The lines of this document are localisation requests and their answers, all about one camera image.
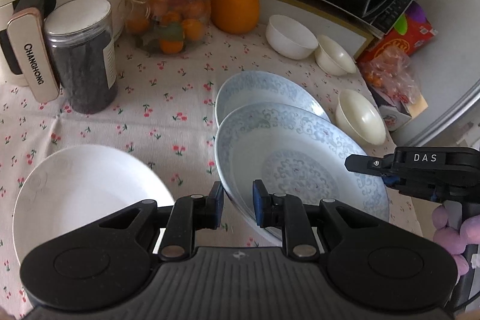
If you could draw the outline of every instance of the table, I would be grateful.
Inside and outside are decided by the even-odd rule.
[[[0,306],[16,317],[30,311],[19,279],[12,237],[15,200],[25,179],[55,151],[80,144],[104,144],[131,153],[154,170],[177,199],[207,194],[218,180],[214,158],[215,98],[237,72],[263,70],[303,86],[333,118],[338,93],[354,89],[373,102],[361,75],[326,75],[314,62],[289,60],[265,40],[265,26],[246,36],[211,27],[204,45],[185,55],[151,57],[135,50],[127,37],[116,44],[119,93],[95,115],[80,115],[63,93],[37,103],[28,88],[0,83]],[[367,153],[383,156],[395,145],[390,137]],[[410,197],[389,190],[390,222],[421,235]],[[226,199],[221,228],[199,231],[197,242],[213,246],[266,246]]]

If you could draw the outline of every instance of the label sticker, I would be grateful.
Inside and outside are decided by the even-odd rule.
[[[106,81],[109,88],[113,86],[117,79],[117,67],[115,65],[115,44],[110,41],[110,44],[103,50],[103,61],[105,62]]]

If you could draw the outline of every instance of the orange fruit on jar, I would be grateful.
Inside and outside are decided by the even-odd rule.
[[[162,17],[160,24],[163,26],[168,26],[172,22],[180,22],[182,20],[181,18],[182,16],[180,15],[179,12],[169,11]]]
[[[203,0],[190,2],[183,7],[183,17],[186,19],[199,19],[205,14],[205,2]]]
[[[160,49],[166,55],[173,55],[178,53],[183,49],[183,41],[168,41],[168,40],[159,40]]]
[[[198,41],[205,36],[205,25],[197,19],[185,19],[181,26],[185,32],[185,37],[190,41]]]
[[[248,33],[258,23],[259,0],[212,0],[212,22],[230,34]]]
[[[160,20],[169,10],[169,0],[148,0],[148,4],[152,10],[152,17],[156,20]]]
[[[133,17],[125,20],[125,28],[130,34],[143,34],[148,31],[150,21],[147,18]]]

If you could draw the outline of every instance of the microwave control panel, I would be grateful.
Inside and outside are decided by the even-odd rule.
[[[370,24],[387,34],[395,25],[397,19],[405,12],[413,0],[394,0],[381,14],[379,14]]]

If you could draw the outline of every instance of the black cable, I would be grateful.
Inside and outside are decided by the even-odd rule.
[[[479,297],[480,297],[480,291],[478,291],[475,295],[473,295],[471,298],[469,298],[463,304],[460,304],[460,305],[456,306],[455,308],[453,308],[452,313],[455,313],[460,309],[464,309],[464,307],[467,307],[468,305],[470,305],[472,302],[474,302]]]

